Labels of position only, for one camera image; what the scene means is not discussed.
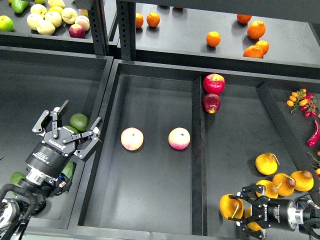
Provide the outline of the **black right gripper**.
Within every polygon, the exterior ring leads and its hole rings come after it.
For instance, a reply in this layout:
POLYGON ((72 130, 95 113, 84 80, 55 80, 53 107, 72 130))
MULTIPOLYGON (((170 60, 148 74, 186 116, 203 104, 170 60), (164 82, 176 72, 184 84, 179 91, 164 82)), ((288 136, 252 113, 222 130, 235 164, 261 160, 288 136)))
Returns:
POLYGON ((266 238, 266 231, 263 229, 295 230, 296 223, 296 204, 290 199, 277 199, 262 196, 265 194, 264 185, 243 186, 241 191, 236 195, 229 194, 230 199, 244 200, 251 205, 251 216, 249 218, 239 218, 236 225, 241 232, 254 237, 258 240, 266 238), (254 193, 261 194, 260 197, 254 198, 254 193), (263 229, 252 230, 249 224, 256 222, 263 229))

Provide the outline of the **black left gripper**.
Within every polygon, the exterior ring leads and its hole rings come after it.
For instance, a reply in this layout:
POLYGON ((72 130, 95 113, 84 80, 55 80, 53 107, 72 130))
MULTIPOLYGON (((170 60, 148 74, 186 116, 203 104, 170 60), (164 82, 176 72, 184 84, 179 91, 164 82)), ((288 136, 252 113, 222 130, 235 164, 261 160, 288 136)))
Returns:
POLYGON ((66 100, 51 111, 44 110, 32 128, 33 133, 44 138, 25 162, 31 168, 51 177, 61 174, 72 154, 84 162, 87 161, 101 141, 99 126, 103 121, 99 116, 90 127, 88 125, 87 131, 79 131, 79 134, 62 127, 62 118, 68 110, 68 103, 69 100, 66 100))

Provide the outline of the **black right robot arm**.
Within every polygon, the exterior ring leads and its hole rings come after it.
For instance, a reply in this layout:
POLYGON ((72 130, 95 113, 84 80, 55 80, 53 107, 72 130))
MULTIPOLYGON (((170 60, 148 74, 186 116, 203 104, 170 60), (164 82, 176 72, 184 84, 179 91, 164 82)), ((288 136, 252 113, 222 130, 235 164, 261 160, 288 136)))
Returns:
POLYGON ((251 206, 250 216, 227 219, 236 223, 241 231, 258 240, 267 236, 266 229, 295 231, 319 239, 315 229, 320 228, 320 207, 304 195, 294 200, 277 199, 266 196, 264 185, 244 186, 236 195, 229 194, 230 199, 244 200, 251 206))

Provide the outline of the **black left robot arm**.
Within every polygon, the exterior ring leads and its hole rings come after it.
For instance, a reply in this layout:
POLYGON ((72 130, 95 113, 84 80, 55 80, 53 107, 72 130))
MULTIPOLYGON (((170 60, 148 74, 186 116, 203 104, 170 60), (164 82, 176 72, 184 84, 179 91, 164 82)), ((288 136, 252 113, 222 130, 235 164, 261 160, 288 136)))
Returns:
POLYGON ((100 141, 98 117, 89 129, 73 130, 63 126, 68 101, 53 110, 44 110, 32 128, 42 141, 26 159, 28 174, 17 183, 0 189, 0 238, 21 240, 32 216, 46 207, 46 199, 67 192, 75 169, 65 171, 72 156, 87 161, 100 141))

